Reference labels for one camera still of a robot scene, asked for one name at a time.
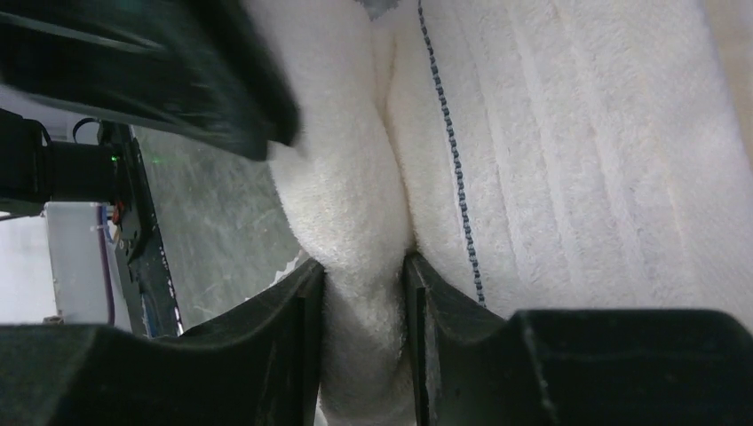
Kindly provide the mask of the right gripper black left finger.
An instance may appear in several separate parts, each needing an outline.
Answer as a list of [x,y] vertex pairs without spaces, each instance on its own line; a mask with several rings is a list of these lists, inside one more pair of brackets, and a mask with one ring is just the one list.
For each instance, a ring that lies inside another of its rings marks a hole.
[[322,267],[176,337],[115,327],[1,329],[4,425],[311,425]]

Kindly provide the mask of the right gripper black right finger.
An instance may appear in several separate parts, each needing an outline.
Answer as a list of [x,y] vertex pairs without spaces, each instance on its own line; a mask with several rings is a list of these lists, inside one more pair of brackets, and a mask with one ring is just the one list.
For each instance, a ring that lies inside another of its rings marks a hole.
[[503,319],[405,260],[421,425],[749,425],[752,337],[708,310],[529,310]]

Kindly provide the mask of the cream white towel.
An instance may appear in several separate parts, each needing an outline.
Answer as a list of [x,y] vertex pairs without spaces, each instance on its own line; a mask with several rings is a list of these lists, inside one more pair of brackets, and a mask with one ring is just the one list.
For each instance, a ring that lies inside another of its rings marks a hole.
[[749,1],[248,1],[302,112],[270,167],[327,273],[329,425],[412,425],[417,249],[497,315],[752,322]]

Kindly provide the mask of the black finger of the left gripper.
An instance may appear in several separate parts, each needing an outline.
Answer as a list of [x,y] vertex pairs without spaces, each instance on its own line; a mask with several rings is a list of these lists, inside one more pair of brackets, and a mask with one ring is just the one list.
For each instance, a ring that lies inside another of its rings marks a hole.
[[238,1],[3,0],[1,83],[253,161],[301,129],[281,67]]

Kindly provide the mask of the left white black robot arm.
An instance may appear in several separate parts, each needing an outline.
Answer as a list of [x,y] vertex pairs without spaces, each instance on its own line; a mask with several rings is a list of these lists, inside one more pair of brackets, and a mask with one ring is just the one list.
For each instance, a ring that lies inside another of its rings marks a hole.
[[[297,254],[265,160],[298,112],[240,1],[4,1],[1,208],[45,212],[59,314],[177,335],[253,297]],[[111,251],[96,313],[74,228]]]

